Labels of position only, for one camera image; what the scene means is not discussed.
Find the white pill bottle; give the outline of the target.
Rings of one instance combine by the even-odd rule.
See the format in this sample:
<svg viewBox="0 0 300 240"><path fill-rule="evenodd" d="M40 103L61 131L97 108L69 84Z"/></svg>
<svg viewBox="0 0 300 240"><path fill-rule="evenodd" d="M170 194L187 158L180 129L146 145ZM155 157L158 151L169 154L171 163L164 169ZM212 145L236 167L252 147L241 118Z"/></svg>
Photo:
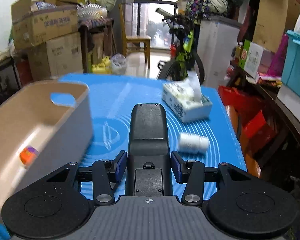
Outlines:
<svg viewBox="0 0 300 240"><path fill-rule="evenodd" d="M207 137L201 137L196 134L180 133L178 140L178 151L183 153L203 154L210 146Z"/></svg>

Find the purple orange toy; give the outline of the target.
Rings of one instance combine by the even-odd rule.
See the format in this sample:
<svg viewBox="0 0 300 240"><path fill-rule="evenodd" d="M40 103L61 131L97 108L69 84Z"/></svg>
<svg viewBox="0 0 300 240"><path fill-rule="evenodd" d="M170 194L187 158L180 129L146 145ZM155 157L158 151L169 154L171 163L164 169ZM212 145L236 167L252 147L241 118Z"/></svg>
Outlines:
<svg viewBox="0 0 300 240"><path fill-rule="evenodd" d="M35 161L38 154L39 152L35 148L27 146L20 152L19 158L25 166L29 166Z"/></svg>

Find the black remote control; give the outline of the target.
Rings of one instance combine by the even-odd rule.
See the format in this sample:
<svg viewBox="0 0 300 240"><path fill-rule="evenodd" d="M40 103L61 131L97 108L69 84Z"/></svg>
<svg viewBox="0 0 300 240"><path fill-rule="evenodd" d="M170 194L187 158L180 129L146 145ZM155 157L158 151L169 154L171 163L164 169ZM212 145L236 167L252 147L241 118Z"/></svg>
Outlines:
<svg viewBox="0 0 300 240"><path fill-rule="evenodd" d="M159 103L140 103L132 110L125 195L173 195L166 111Z"/></svg>

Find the blue silicone baking mat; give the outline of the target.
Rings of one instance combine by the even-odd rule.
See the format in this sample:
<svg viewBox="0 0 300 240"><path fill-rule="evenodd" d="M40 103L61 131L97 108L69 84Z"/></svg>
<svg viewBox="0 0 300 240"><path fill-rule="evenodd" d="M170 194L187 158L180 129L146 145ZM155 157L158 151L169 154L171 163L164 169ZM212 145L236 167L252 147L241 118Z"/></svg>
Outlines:
<svg viewBox="0 0 300 240"><path fill-rule="evenodd" d="M31 103L92 111L100 159L81 166L73 140L57 146L49 174L8 197L1 216L11 239L244 239L235 207L219 203L246 173L240 144L217 90L206 120L182 124L161 99L164 81L69 74L33 83L20 96Z"/></svg>

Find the top open cardboard box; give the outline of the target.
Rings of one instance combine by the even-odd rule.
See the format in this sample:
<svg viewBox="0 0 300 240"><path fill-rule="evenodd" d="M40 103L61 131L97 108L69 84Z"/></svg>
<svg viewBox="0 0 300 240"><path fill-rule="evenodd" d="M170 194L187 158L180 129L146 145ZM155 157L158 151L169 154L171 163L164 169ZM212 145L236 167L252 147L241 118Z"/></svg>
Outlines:
<svg viewBox="0 0 300 240"><path fill-rule="evenodd" d="M84 0L17 0L11 5L15 49L27 49L78 31Z"/></svg>

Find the green black bicycle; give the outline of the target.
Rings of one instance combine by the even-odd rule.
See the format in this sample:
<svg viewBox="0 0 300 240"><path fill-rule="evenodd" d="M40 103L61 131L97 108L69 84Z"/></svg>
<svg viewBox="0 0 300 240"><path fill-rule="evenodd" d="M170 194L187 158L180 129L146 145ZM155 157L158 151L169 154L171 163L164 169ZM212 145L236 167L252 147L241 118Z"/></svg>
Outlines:
<svg viewBox="0 0 300 240"><path fill-rule="evenodd" d="M182 81L188 76L187 72L197 66L199 83L203 84L205 69L197 53L195 39L195 31L200 29L199 25L190 16L172 15L161 8L157 8L156 12L163 17L162 21L168 25L170 34L177 38L177 42L172 47L175 50L170 61L158 63L157 79Z"/></svg>

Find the white tissue pack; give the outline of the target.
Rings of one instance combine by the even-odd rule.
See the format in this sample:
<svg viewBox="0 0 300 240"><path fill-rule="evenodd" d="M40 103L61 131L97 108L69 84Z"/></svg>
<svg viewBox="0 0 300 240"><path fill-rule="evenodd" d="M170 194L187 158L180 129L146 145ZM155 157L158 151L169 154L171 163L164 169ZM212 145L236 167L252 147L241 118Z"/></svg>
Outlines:
<svg viewBox="0 0 300 240"><path fill-rule="evenodd" d="M211 100L202 94L195 71L189 71L183 81L164 83L162 99L183 123L207 119L212 109Z"/></svg>

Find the yellow detergent jug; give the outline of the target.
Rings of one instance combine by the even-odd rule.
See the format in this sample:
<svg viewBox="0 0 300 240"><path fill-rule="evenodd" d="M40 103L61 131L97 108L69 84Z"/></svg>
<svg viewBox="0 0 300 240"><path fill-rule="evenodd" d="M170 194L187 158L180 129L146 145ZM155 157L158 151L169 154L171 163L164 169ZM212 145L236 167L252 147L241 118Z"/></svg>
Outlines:
<svg viewBox="0 0 300 240"><path fill-rule="evenodd" d="M92 72L94 74L111 74L111 61L110 57L104 57L101 63L92 65Z"/></svg>

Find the wooden chair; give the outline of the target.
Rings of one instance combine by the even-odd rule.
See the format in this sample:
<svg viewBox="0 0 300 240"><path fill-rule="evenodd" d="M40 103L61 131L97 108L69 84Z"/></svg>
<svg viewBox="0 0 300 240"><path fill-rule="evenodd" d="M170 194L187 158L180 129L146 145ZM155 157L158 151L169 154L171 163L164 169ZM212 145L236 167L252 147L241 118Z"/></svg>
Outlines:
<svg viewBox="0 0 300 240"><path fill-rule="evenodd" d="M120 13L120 25L121 25L121 38L122 38L122 55L127 56L128 54L134 53L136 51L143 51L145 57L145 64L147 64L148 69L151 66L151 37L148 35L140 36L127 36L126 34L126 24L125 17L123 13L123 4L119 3L119 13ZM128 49L128 44L134 44L137 49Z"/></svg>

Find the beige plastic storage bin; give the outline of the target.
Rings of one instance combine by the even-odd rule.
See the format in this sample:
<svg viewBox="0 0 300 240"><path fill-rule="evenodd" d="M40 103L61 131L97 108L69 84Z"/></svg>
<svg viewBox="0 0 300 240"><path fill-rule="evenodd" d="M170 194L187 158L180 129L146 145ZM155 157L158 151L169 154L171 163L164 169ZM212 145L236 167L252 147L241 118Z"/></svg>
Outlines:
<svg viewBox="0 0 300 240"><path fill-rule="evenodd" d="M0 213L4 202L57 168L79 163L93 137L89 87L38 81L0 106ZM20 152L39 154L25 166Z"/></svg>

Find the translucent plastic bag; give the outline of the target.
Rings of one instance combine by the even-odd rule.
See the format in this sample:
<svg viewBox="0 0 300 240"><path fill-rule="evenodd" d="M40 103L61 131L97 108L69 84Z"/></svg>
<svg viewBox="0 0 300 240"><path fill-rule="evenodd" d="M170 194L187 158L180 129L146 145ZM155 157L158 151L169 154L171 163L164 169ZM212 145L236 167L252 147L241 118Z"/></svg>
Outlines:
<svg viewBox="0 0 300 240"><path fill-rule="evenodd" d="M111 72L115 75L125 75L127 70L127 60L122 54L115 54L110 58Z"/></svg>

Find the large stacked cardboard box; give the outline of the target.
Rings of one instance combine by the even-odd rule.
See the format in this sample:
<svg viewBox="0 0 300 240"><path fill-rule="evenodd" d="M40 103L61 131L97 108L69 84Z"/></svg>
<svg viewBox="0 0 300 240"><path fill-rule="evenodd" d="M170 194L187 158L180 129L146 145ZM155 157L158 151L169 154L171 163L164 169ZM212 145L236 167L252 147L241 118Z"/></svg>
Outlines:
<svg viewBox="0 0 300 240"><path fill-rule="evenodd" d="M48 40L27 50L34 81L83 73L81 38L78 32Z"/></svg>

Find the teal plastic storage crate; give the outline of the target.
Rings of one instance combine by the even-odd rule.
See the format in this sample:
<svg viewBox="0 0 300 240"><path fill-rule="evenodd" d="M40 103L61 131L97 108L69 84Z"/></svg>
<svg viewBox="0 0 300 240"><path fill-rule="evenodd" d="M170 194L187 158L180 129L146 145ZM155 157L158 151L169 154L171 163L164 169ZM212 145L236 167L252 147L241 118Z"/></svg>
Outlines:
<svg viewBox="0 0 300 240"><path fill-rule="evenodd" d="M281 80L300 96L300 34L287 30L288 47Z"/></svg>

